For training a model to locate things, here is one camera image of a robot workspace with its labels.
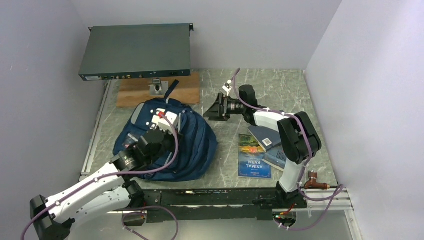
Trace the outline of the navy blue student backpack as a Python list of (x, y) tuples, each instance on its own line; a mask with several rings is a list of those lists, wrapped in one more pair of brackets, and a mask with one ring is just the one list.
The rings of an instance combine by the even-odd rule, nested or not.
[[(160, 182), (185, 182), (199, 179), (208, 170), (218, 147), (215, 133), (205, 119), (186, 104), (170, 98), (179, 81), (172, 83), (163, 98), (139, 104), (115, 141), (112, 153), (127, 151), (134, 160), (143, 163), (139, 178)], [(178, 153), (174, 155), (175, 139), (171, 131), (159, 133), (152, 129), (157, 109), (173, 112), (180, 117)], [(123, 146), (128, 133), (138, 142)]]

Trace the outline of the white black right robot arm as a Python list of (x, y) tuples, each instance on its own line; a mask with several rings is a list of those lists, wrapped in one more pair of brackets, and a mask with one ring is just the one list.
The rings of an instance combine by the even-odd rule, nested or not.
[(227, 122), (232, 115), (242, 115), (248, 124), (279, 134), (287, 160), (279, 180), (282, 190), (275, 194), (275, 200), (280, 207), (287, 208), (295, 201), (293, 192), (300, 186), (307, 162), (322, 148), (320, 137), (306, 112), (285, 113), (261, 106), (252, 85), (240, 86), (235, 94), (231, 98), (219, 93), (203, 117)]

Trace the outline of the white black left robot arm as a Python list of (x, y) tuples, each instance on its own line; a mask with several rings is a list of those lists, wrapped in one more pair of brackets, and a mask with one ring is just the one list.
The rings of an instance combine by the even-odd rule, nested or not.
[(145, 194), (134, 177), (163, 170), (147, 168), (166, 154), (177, 155), (181, 137), (175, 129), (149, 130), (88, 178), (55, 195), (34, 197), (29, 225), (40, 240), (64, 240), (78, 224), (110, 211), (139, 209)]

